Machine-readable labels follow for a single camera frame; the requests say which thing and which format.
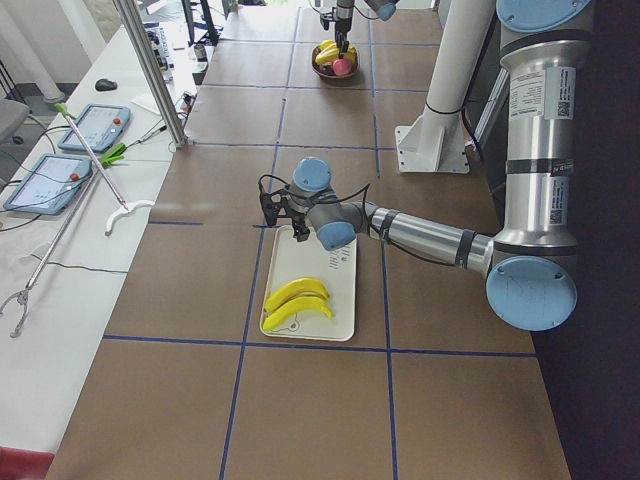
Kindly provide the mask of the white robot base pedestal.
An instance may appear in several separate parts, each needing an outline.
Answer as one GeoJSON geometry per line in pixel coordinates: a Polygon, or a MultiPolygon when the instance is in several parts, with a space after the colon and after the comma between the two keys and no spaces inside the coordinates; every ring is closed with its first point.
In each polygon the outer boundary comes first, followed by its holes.
{"type": "Polygon", "coordinates": [[[493,1],[450,3],[423,113],[395,128],[400,172],[469,172],[461,112],[494,13],[493,1]]]}

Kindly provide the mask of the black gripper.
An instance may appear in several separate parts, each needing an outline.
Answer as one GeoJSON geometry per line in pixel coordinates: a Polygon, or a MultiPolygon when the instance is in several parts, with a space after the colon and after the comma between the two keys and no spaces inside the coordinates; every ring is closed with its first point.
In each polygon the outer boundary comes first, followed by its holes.
{"type": "Polygon", "coordinates": [[[334,40],[341,54],[346,54],[349,49],[348,34],[352,27],[352,18],[336,18],[334,40]]]}
{"type": "Polygon", "coordinates": [[[296,210],[288,210],[288,216],[291,219],[294,230],[294,238],[297,242],[304,242],[309,238],[310,229],[306,224],[306,214],[296,210]]]}

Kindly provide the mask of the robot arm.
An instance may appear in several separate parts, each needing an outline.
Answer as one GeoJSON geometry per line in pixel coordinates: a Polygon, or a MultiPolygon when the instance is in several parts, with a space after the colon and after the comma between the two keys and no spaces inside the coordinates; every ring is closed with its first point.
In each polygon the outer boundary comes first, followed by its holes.
{"type": "MultiPolygon", "coordinates": [[[[369,11],[374,14],[375,19],[388,21],[396,12],[396,1],[389,0],[365,0],[369,11]]],[[[348,34],[352,27],[353,13],[356,10],[355,0],[338,0],[332,9],[335,26],[334,39],[340,53],[346,53],[350,43],[348,34]]]]}
{"type": "Polygon", "coordinates": [[[423,112],[395,130],[398,166],[413,173],[407,212],[334,192],[330,167],[301,160],[269,223],[291,219],[294,235],[315,233],[335,250],[366,234],[427,261],[479,273],[488,303],[506,323],[529,331],[559,326],[577,303],[577,242],[567,228],[576,72],[590,48],[591,1],[454,1],[445,20],[423,112]],[[467,172],[460,121],[492,23],[501,33],[495,85],[508,102],[506,204],[495,234],[462,229],[488,212],[467,172]]]}

